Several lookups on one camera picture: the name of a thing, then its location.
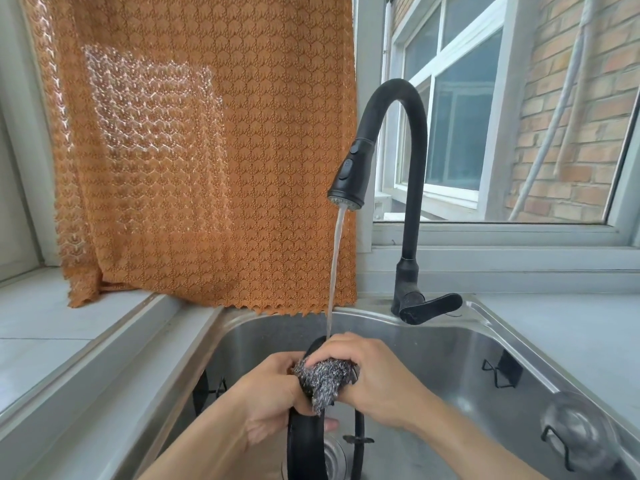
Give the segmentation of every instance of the right hand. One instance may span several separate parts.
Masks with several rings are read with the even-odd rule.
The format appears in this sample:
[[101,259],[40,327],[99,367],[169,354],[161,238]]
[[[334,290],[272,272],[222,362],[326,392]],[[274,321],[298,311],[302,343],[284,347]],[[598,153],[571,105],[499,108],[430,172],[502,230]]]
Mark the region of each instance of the right hand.
[[386,426],[410,427],[417,408],[437,399],[381,340],[336,334],[309,355],[305,366],[328,358],[351,360],[360,367],[356,384],[345,386],[338,401]]

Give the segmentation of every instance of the knitted curtain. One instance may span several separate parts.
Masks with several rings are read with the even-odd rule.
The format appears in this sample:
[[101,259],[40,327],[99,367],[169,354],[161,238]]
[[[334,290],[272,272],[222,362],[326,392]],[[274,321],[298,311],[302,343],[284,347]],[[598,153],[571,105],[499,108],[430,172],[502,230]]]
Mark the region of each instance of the knitted curtain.
[[[351,0],[23,0],[70,306],[326,309],[355,134]],[[355,301],[348,216],[336,303]]]

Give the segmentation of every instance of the kitchen sink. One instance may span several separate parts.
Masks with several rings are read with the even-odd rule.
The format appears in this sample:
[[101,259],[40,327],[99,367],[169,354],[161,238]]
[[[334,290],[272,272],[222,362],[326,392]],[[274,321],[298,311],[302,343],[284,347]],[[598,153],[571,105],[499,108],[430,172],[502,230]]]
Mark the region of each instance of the kitchen sink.
[[[443,315],[421,326],[409,326],[390,316],[384,311],[387,306],[386,300],[369,300],[362,309],[338,308],[334,313],[334,333],[352,331],[384,341],[425,386],[551,480],[636,478],[632,471],[637,466],[637,438],[614,419],[625,448],[625,462],[606,475],[565,469],[562,455],[541,440],[541,415],[555,392],[580,392],[579,385],[565,378],[548,359],[479,304],[468,301],[451,316]],[[212,331],[214,352],[206,366],[209,384],[215,387],[224,378],[231,387],[274,352],[306,350],[325,329],[323,314],[267,316],[227,310]],[[503,371],[510,371],[494,376],[491,368],[499,363]],[[207,405],[213,400],[210,397]],[[353,409],[336,404],[326,414],[340,420],[338,431],[326,435],[327,462],[337,472],[330,480],[343,480],[349,478],[351,471],[353,446],[343,436],[354,432]],[[365,435],[374,443],[365,445],[363,480],[457,478],[427,444],[411,433],[366,418]],[[285,434],[259,445],[248,455],[250,458],[239,462],[235,473],[228,477],[230,480],[282,478]],[[259,471],[249,473],[247,468]]]

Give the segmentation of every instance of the sink drain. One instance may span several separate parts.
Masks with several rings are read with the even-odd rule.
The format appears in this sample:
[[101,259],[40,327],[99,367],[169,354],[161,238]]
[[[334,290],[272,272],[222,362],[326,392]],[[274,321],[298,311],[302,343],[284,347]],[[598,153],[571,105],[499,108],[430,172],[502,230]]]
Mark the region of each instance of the sink drain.
[[[329,480],[345,480],[347,478],[347,459],[340,443],[332,437],[324,437],[324,466]],[[287,480],[287,460],[282,462],[282,480]]]

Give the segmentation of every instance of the running water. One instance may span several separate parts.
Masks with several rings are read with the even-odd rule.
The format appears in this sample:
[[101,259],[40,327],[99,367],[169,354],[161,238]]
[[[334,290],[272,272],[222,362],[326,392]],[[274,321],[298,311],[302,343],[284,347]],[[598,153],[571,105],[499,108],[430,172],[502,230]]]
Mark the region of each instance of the running water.
[[335,234],[333,236],[333,259],[331,261],[331,280],[329,281],[329,308],[326,313],[326,338],[331,337],[331,325],[333,322],[333,295],[335,294],[335,277],[338,270],[338,251],[340,250],[340,238],[342,237],[342,224],[347,206],[338,205],[338,220],[335,222]]

